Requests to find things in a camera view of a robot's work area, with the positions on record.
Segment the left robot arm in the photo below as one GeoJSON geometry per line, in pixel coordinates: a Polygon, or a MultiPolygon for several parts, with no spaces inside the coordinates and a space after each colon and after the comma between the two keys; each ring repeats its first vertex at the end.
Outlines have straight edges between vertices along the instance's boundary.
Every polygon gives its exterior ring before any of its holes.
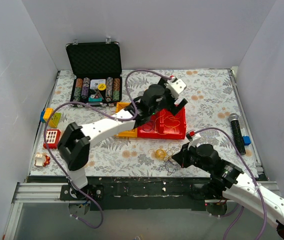
{"type": "Polygon", "coordinates": [[[163,109],[175,116],[187,104],[186,99],[175,104],[186,87],[186,83],[176,77],[173,80],[161,78],[157,84],[150,85],[142,96],[136,97],[127,107],[109,118],[83,125],[70,123],[61,136],[57,149],[67,165],[71,194],[77,200],[88,196],[85,165],[91,148],[111,136],[146,124],[163,109]]]}

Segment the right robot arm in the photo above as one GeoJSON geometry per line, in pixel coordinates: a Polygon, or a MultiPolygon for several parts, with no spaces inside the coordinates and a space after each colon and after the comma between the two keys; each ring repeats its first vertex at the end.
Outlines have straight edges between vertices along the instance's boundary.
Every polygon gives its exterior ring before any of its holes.
{"type": "Polygon", "coordinates": [[[276,228],[284,239],[284,198],[265,188],[256,186],[253,179],[238,166],[220,158],[210,144],[189,146],[184,144],[172,156],[182,168],[195,166],[210,174],[203,191],[214,199],[226,198],[250,210],[276,228]]]}

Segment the red bin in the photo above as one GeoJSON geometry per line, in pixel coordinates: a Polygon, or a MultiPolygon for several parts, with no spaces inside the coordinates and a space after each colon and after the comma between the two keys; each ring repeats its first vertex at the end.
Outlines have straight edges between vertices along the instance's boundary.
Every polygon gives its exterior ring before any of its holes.
{"type": "Polygon", "coordinates": [[[151,116],[150,120],[137,128],[137,137],[145,139],[159,139],[164,133],[162,124],[164,113],[158,112],[151,116]]]}
{"type": "Polygon", "coordinates": [[[172,115],[166,109],[160,112],[164,113],[163,120],[161,121],[164,131],[160,136],[168,140],[183,140],[187,129],[185,107],[177,115],[172,115]]]}

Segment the black microphone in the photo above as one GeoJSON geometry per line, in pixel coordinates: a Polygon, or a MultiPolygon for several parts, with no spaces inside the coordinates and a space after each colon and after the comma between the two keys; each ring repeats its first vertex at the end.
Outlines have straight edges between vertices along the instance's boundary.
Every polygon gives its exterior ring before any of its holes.
{"type": "Polygon", "coordinates": [[[228,120],[230,122],[232,134],[233,134],[233,140],[236,146],[236,149],[240,153],[241,156],[246,154],[245,150],[245,143],[242,136],[241,128],[240,128],[240,122],[239,122],[239,115],[236,113],[231,113],[228,117],[228,120]]]}

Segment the black orange chip stack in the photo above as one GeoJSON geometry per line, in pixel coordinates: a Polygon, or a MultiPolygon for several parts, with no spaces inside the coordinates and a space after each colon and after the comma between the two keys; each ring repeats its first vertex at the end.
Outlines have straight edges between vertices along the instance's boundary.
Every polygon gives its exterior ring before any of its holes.
{"type": "Polygon", "coordinates": [[[113,92],[117,93],[121,88],[121,80],[119,78],[115,78],[113,81],[113,92]]]}

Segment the small blue block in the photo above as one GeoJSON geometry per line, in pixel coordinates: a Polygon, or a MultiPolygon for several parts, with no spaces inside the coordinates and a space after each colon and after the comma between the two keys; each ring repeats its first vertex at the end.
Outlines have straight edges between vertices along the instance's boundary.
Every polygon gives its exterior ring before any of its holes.
{"type": "Polygon", "coordinates": [[[252,143],[249,136],[243,136],[242,139],[245,146],[249,146],[252,143]]]}

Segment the triangular all in marker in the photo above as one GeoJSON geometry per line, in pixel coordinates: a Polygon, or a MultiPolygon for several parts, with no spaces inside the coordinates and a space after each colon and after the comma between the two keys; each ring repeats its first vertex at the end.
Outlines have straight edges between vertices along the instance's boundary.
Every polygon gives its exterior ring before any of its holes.
{"type": "Polygon", "coordinates": [[[95,93],[94,98],[95,99],[103,99],[103,96],[102,96],[102,94],[99,90],[95,93]]]}

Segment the white playing card deck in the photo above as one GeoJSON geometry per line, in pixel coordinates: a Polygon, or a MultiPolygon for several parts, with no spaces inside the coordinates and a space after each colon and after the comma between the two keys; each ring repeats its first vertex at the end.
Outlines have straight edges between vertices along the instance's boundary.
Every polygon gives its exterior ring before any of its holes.
{"type": "Polygon", "coordinates": [[[100,84],[105,84],[106,79],[91,79],[90,80],[90,89],[98,89],[100,84]]]}

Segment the teal card holder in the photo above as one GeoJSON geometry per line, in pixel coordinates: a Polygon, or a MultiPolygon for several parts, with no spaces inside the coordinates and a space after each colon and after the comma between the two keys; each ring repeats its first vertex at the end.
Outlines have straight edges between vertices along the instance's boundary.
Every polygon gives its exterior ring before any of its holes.
{"type": "Polygon", "coordinates": [[[97,102],[102,102],[103,101],[103,98],[102,97],[99,97],[99,98],[92,98],[92,97],[90,97],[89,99],[88,99],[88,102],[89,103],[97,103],[97,102]]]}

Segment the black poker chip case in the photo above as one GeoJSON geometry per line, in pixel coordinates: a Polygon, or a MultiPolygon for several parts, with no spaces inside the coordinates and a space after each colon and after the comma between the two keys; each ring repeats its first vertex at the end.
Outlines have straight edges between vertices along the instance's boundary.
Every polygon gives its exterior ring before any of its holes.
{"type": "MultiPolygon", "coordinates": [[[[65,46],[66,53],[73,73],[73,86],[70,101],[73,102],[76,80],[89,78],[107,79],[111,77],[120,79],[120,101],[122,100],[123,79],[120,45],[116,41],[107,39],[106,42],[68,43],[65,46]]],[[[81,103],[92,106],[113,106],[120,101],[106,101],[106,90],[90,89],[87,99],[81,99],[81,103]],[[102,102],[89,102],[89,98],[94,98],[97,91],[100,91],[102,102]]]]}

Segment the purple chip stack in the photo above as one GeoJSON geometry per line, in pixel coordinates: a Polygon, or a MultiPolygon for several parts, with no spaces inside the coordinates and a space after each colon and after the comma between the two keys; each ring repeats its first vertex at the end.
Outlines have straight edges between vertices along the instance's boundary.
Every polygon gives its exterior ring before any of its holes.
{"type": "Polygon", "coordinates": [[[90,79],[88,77],[85,77],[82,83],[81,99],[85,100],[88,98],[89,90],[90,90],[90,79]]]}

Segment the green blue chip stack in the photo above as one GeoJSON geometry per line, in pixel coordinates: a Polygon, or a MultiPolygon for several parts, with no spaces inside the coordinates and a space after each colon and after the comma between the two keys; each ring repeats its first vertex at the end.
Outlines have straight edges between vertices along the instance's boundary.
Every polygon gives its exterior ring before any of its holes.
{"type": "Polygon", "coordinates": [[[78,92],[75,92],[72,98],[73,102],[79,102],[81,100],[81,94],[78,92]]]}

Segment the yellow green toy block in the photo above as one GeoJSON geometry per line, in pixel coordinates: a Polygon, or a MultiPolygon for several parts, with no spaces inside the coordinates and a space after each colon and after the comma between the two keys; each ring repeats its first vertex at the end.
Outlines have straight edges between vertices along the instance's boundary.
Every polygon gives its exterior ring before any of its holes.
{"type": "Polygon", "coordinates": [[[40,122],[47,123],[50,128],[56,129],[60,122],[62,114],[60,112],[54,112],[53,108],[46,108],[40,114],[40,122]]]}

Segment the red white toy block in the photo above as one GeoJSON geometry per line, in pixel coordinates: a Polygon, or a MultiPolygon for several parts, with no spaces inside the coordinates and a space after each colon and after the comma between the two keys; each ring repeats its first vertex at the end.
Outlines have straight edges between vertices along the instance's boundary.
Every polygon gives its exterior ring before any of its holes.
{"type": "Polygon", "coordinates": [[[47,149],[57,149],[58,143],[61,137],[61,131],[59,129],[47,129],[45,132],[46,143],[43,143],[43,147],[47,149]]]}

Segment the small white red object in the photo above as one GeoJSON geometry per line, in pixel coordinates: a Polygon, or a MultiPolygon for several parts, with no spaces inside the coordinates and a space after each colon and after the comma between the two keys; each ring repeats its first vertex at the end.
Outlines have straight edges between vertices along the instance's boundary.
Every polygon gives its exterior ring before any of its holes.
{"type": "Polygon", "coordinates": [[[34,159],[34,165],[36,167],[46,167],[50,164],[51,158],[45,154],[36,154],[34,159]]]}

